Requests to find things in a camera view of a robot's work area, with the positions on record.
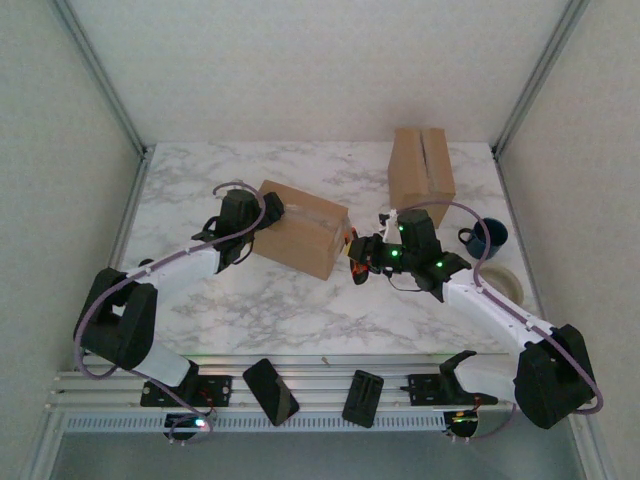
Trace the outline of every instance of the marble table surface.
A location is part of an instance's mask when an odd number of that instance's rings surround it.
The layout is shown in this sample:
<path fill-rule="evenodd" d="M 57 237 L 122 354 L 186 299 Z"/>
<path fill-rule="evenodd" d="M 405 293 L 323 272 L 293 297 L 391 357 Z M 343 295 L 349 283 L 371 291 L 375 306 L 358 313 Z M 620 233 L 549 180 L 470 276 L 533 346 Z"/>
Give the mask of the marble table surface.
<path fill-rule="evenodd" d="M 359 233 L 377 231 L 388 206 L 391 143 L 161 143 L 145 181 L 123 267 L 159 259 L 188 242 L 218 213 L 212 188 L 242 179 L 274 180 L 349 208 Z M 489 146 L 450 143 L 456 201 L 507 224 L 510 238 L 491 261 L 523 284 L 524 307 L 535 312 L 524 261 Z M 472 261 L 457 230 L 473 218 L 449 208 L 438 229 L 443 249 Z M 409 275 L 394 277 L 411 288 Z M 428 293 L 394 290 L 383 276 L 353 284 L 340 256 L 328 281 L 258 255 L 188 287 L 157 312 L 156 335 L 181 354 L 402 354 L 504 350 L 470 319 Z"/>

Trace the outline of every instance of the gray wall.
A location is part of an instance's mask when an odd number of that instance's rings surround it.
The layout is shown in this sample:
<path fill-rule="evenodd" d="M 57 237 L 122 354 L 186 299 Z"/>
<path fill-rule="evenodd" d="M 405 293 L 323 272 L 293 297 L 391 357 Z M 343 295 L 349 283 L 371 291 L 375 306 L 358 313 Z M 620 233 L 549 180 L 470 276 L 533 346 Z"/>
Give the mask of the gray wall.
<path fill-rule="evenodd" d="M 0 465 L 12 478 L 70 366 L 136 160 L 47 2 L 4 2 L 0 45 Z"/>
<path fill-rule="evenodd" d="M 489 142 L 567 0 L 73 0 L 158 141 Z"/>
<path fill-rule="evenodd" d="M 620 478 L 640 469 L 640 3 L 593 1 L 503 160 L 550 320 L 586 337 Z"/>

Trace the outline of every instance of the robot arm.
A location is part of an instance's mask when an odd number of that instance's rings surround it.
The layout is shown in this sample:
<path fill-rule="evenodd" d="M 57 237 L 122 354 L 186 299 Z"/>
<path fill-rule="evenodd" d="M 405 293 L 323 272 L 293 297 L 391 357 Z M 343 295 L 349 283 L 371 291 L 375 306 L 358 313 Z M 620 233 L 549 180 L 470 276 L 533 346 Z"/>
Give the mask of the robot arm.
<path fill-rule="evenodd" d="M 256 230 L 270 226 L 284 214 L 284 206 L 275 193 L 265 195 L 264 200 L 265 216 Z M 122 280 L 146 271 L 139 281 L 110 295 L 98 307 L 82 335 L 81 346 L 117 367 L 135 370 L 179 389 L 187 377 L 197 376 L 198 367 L 154 339 L 156 308 L 188 285 L 210 278 L 234 264 L 243 249 L 253 242 L 255 230 L 217 243 L 212 248 L 194 252 L 190 249 L 201 246 L 201 242 L 208 243 L 247 229 L 257 221 L 260 211 L 252 193 L 231 190 L 223 199 L 220 215 L 209 219 L 202 231 L 192 237 L 192 243 L 183 248 L 186 255 L 161 269 L 153 267 L 166 260 L 143 262 L 144 265 L 124 272 L 113 268 L 99 272 L 74 330 L 74 338 L 86 312 L 100 295 Z"/>
<path fill-rule="evenodd" d="M 504 359 L 476 356 L 464 351 L 440 366 L 434 393 L 456 404 L 474 395 L 517 403 L 537 426 L 550 428 L 594 396 L 578 372 L 539 333 L 547 334 L 593 378 L 582 335 L 572 326 L 557 329 L 526 312 L 486 282 L 476 284 L 471 265 L 456 254 L 443 252 L 433 222 L 424 210 L 409 210 L 397 217 L 401 243 L 386 243 L 390 219 L 381 216 L 387 231 L 355 238 L 347 255 L 357 267 L 391 278 L 410 273 L 416 284 L 440 302 L 450 305 L 487 330 L 509 353 Z M 362 278 L 354 281 L 363 283 Z M 526 319 L 521 323 L 512 313 Z"/>

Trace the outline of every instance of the black holder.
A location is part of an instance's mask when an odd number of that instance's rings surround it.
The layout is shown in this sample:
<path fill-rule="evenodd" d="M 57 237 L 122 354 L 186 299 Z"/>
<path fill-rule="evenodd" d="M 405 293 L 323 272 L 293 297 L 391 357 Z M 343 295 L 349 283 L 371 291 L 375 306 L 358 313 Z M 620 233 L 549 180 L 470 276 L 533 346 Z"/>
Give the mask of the black holder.
<path fill-rule="evenodd" d="M 408 375 L 408 387 L 401 390 L 409 393 L 412 407 L 433 405 L 497 405 L 498 399 L 483 393 L 465 392 L 453 371 L 463 360 L 476 352 L 465 350 L 440 365 L 440 373 Z"/>
<path fill-rule="evenodd" d="M 198 375 L 198 366 L 191 368 L 182 383 L 170 390 L 193 407 L 228 407 L 233 377 L 229 375 Z M 173 398 L 155 384 L 145 382 L 140 397 L 141 407 L 180 407 Z"/>
<path fill-rule="evenodd" d="M 371 428 L 376 417 L 383 385 L 382 378 L 362 370 L 356 370 L 347 402 L 342 411 L 342 418 L 361 427 Z"/>

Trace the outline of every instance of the purple cable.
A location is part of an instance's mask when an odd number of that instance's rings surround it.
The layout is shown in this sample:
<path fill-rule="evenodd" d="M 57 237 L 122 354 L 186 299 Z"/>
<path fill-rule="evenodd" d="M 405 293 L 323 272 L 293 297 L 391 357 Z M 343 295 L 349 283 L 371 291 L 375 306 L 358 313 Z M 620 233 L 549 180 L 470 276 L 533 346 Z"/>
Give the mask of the purple cable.
<path fill-rule="evenodd" d="M 489 256 L 489 250 L 491 248 L 491 235 L 489 233 L 489 228 L 487 227 L 487 224 L 484 222 L 482 217 L 480 217 L 480 215 L 478 215 L 471 208 L 469 208 L 466 205 L 463 205 L 461 203 L 450 202 L 450 201 L 447 201 L 447 200 L 430 200 L 430 201 L 426 201 L 426 202 L 416 203 L 415 205 L 411 205 L 410 207 L 398 210 L 398 213 L 406 212 L 407 210 L 411 210 L 411 209 L 414 209 L 414 208 L 427 207 L 429 205 L 452 205 L 454 207 L 461 208 L 462 210 L 464 210 L 464 211 L 470 213 L 471 215 L 473 215 L 475 217 L 475 219 L 478 221 L 478 223 L 480 224 L 480 226 L 482 227 L 482 231 L 484 232 L 484 236 L 485 236 L 485 239 L 486 239 L 485 247 L 484 247 L 484 251 L 482 252 L 482 255 L 480 256 L 480 259 L 478 260 L 478 263 L 476 263 L 476 266 L 473 269 L 473 281 L 476 283 L 476 286 L 482 288 L 482 283 L 480 282 L 480 267 L 487 260 L 487 257 Z M 512 317 L 514 317 L 520 323 L 522 323 L 525 326 L 527 325 L 527 319 L 526 318 L 524 318 L 518 312 L 513 310 L 511 307 L 509 307 L 509 305 L 505 304 L 503 301 L 501 301 L 495 295 L 491 294 L 490 292 L 488 292 L 484 288 L 482 289 L 482 293 L 483 293 L 483 295 L 485 297 L 487 297 L 493 303 L 495 303 L 500 308 L 502 308 L 504 311 L 509 313 Z M 578 375 L 580 375 L 582 377 L 582 379 L 587 383 L 587 385 L 589 385 L 589 388 L 591 388 L 591 390 L 595 394 L 596 401 L 597 401 L 595 406 L 590 407 L 590 408 L 586 408 L 584 410 L 576 410 L 573 413 L 578 414 L 578 415 L 591 415 L 591 414 L 594 414 L 594 413 L 598 413 L 600 410 L 602 410 L 602 407 L 604 406 L 604 398 L 602 396 L 602 392 L 600 391 L 600 389 L 596 385 L 596 382 L 593 381 L 591 376 L 584 370 L 584 368 L 582 368 L 580 366 L 580 364 L 575 360 L 575 358 L 573 358 L 571 356 L 571 354 L 569 352 L 567 352 L 562 345 L 560 345 L 553 338 L 551 338 L 551 336 L 549 334 L 547 334 L 546 332 L 544 332 L 542 329 L 540 329 L 539 327 L 537 327 L 535 325 L 533 325 L 531 327 L 531 330 L 534 331 L 535 333 L 537 333 L 538 335 L 540 335 L 547 342 L 549 342 L 549 344 L 553 348 L 555 348 L 560 353 L 560 355 L 562 355 L 564 357 L 564 359 L 567 362 L 569 362 L 569 364 L 575 369 L 575 371 L 578 372 Z"/>
<path fill-rule="evenodd" d="M 246 190 L 249 190 L 251 193 L 253 193 L 256 197 L 256 199 L 258 200 L 258 204 L 260 205 L 260 214 L 258 215 L 258 218 L 256 219 L 255 222 L 253 222 L 250 226 L 248 226 L 247 228 L 245 228 L 244 230 L 241 230 L 239 232 L 233 233 L 231 235 L 227 235 L 225 237 L 222 238 L 217 238 L 211 242 L 207 242 L 207 243 L 203 243 L 202 245 L 197 245 L 193 248 L 190 248 L 188 250 L 180 250 L 179 252 L 175 252 L 172 253 L 171 255 L 169 255 L 168 257 L 165 257 L 161 260 L 158 260 L 157 262 L 154 262 L 150 265 L 146 266 L 146 269 L 141 270 L 140 272 L 131 275 L 127 278 L 125 278 L 124 280 L 122 280 L 121 282 L 116 283 L 115 285 L 113 285 L 112 287 L 108 288 L 107 290 L 105 290 L 104 292 L 102 292 L 102 294 L 96 298 L 96 300 L 91 304 L 91 306 L 87 309 L 86 313 L 84 314 L 84 316 L 82 317 L 82 320 L 80 321 L 80 323 L 78 324 L 78 329 L 76 330 L 76 336 L 74 337 L 74 352 L 73 352 L 73 356 L 75 359 L 75 363 L 78 367 L 78 370 L 80 370 L 80 372 L 82 372 L 83 375 L 92 378 L 94 380 L 103 380 L 105 378 L 110 377 L 111 375 L 113 375 L 113 372 L 116 371 L 116 369 L 118 368 L 117 366 L 112 366 L 107 372 L 103 373 L 103 374 L 95 374 L 93 372 L 91 372 L 87 366 L 84 364 L 84 360 L 83 360 L 83 353 L 82 353 L 82 336 L 84 335 L 85 330 L 87 329 L 87 325 L 89 324 L 89 321 L 91 320 L 91 317 L 93 317 L 93 315 L 96 313 L 96 310 L 98 310 L 98 308 L 100 307 L 100 305 L 102 305 L 107 298 L 109 298 L 111 295 L 113 295 L 115 292 L 122 290 L 125 286 L 129 285 L 131 282 L 134 282 L 142 277 L 144 277 L 145 275 L 148 274 L 148 272 L 153 272 L 156 270 L 159 270 L 160 268 L 168 265 L 169 263 L 184 257 L 185 255 L 189 255 L 190 253 L 195 253 L 195 252 L 199 252 L 200 250 L 205 250 L 207 248 L 210 248 L 214 245 L 217 245 L 218 243 L 221 242 L 225 242 L 227 240 L 231 240 L 234 238 L 238 238 L 241 237 L 242 235 L 245 235 L 246 233 L 249 233 L 250 231 L 254 230 L 262 221 L 262 219 L 264 218 L 264 215 L 266 213 L 266 204 L 264 201 L 264 197 L 262 196 L 262 194 L 256 190 L 255 188 L 253 188 L 250 185 L 247 185 L 246 183 L 242 182 L 242 181 L 238 181 L 238 182 L 226 182 L 226 183 L 222 183 L 220 185 L 218 185 L 217 187 L 215 187 L 213 189 L 213 194 L 215 195 L 218 190 L 222 189 L 222 188 L 226 188 L 226 187 L 240 187 L 240 188 L 244 188 Z M 213 430 L 213 425 L 211 424 L 211 421 L 209 419 L 208 416 L 206 416 L 205 414 L 199 412 L 198 410 L 196 410 L 194 407 L 192 407 L 191 405 L 189 405 L 187 402 L 185 402 L 184 400 L 182 400 L 180 397 L 178 397 L 175 393 L 173 393 L 168 386 L 166 386 L 165 384 L 163 384 L 162 382 L 159 382 L 153 378 L 149 378 L 146 375 L 143 375 L 139 372 L 136 372 L 135 370 L 132 370 L 131 373 L 138 375 L 139 377 L 142 377 L 146 380 L 149 380 L 151 383 L 153 383 L 155 386 L 157 386 L 160 390 L 162 390 L 163 392 L 165 392 L 167 395 L 169 395 L 173 400 L 175 400 L 176 402 L 178 402 L 178 404 L 180 404 L 182 407 L 191 410 L 191 412 L 193 412 L 195 415 L 197 415 L 198 417 L 203 417 L 204 420 L 207 422 L 207 424 L 209 425 L 209 431 Z M 175 421 L 171 427 L 170 430 L 170 437 L 173 434 L 173 431 L 176 427 L 176 425 L 178 423 L 183 422 L 186 418 L 182 417 L 179 418 L 177 421 Z"/>

